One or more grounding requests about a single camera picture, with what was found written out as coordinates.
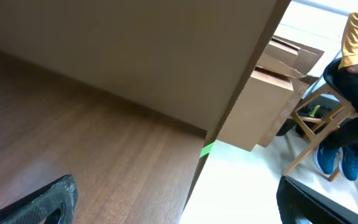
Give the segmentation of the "brown cardboard box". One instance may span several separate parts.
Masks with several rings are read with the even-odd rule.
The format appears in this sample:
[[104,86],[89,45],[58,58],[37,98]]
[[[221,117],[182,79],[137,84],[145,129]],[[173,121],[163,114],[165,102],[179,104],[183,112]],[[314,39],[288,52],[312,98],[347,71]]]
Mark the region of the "brown cardboard box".
[[253,150],[293,94],[289,78],[254,70],[227,116],[217,140]]

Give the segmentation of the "seated person yellow shirt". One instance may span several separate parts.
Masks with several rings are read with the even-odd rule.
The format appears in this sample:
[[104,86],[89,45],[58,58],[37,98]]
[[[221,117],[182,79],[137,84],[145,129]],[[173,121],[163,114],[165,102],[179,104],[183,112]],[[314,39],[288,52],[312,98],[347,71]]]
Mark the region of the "seated person yellow shirt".
[[[349,14],[341,41],[342,58],[333,76],[333,83],[358,113],[358,11]],[[343,153],[339,169],[342,175],[355,181],[358,178],[358,117],[329,134],[319,145],[314,163],[325,174],[334,171],[338,152]]]

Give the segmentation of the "flat cardboard sheets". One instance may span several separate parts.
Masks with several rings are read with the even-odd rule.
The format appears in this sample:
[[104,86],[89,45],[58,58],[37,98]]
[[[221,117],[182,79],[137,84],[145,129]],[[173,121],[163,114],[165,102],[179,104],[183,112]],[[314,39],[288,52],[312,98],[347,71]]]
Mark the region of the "flat cardboard sheets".
[[272,142],[285,121],[290,118],[291,112],[307,89],[318,80],[317,77],[308,73],[323,54],[324,52],[320,49],[276,35],[272,37],[257,62],[257,68],[263,68],[289,78],[293,94],[279,111],[266,133],[260,138],[258,145],[267,147]]

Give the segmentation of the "wooden stool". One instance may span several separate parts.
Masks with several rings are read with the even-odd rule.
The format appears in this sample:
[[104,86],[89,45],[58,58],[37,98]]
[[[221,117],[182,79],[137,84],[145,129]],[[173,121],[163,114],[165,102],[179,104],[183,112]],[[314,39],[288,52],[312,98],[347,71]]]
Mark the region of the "wooden stool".
[[[338,72],[340,62],[341,60],[337,58],[324,69],[322,77],[324,78],[325,84],[317,90],[312,91],[305,99],[301,100],[292,111],[291,118],[304,131],[305,134],[303,137],[305,139],[308,138],[310,143],[308,147],[291,162],[289,168],[283,172],[283,175],[288,175],[309,154],[315,152],[326,136],[338,129],[343,121],[358,117],[351,102],[348,101],[333,84],[333,75]],[[300,109],[321,95],[331,95],[338,100],[339,104],[321,119],[300,116],[298,114]]]

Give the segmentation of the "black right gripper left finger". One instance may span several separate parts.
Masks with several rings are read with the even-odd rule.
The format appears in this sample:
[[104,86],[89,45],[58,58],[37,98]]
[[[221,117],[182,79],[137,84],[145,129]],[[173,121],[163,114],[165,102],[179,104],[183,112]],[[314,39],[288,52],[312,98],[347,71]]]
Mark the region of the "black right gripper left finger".
[[0,224],[72,224],[78,191],[71,174],[0,209]]

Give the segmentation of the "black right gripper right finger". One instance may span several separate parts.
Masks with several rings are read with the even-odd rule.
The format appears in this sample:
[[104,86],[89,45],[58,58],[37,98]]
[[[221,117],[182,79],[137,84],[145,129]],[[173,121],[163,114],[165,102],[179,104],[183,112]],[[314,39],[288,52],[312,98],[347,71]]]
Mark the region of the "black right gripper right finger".
[[284,224],[358,224],[358,214],[289,176],[280,178],[276,198]]

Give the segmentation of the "green tape strip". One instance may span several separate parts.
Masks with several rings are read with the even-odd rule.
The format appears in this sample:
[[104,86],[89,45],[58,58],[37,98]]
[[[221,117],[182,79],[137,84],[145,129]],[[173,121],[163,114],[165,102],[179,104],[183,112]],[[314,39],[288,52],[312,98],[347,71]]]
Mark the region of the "green tape strip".
[[200,158],[208,155],[212,151],[213,147],[214,147],[214,142],[212,142],[211,144],[208,144],[207,146],[202,148]]

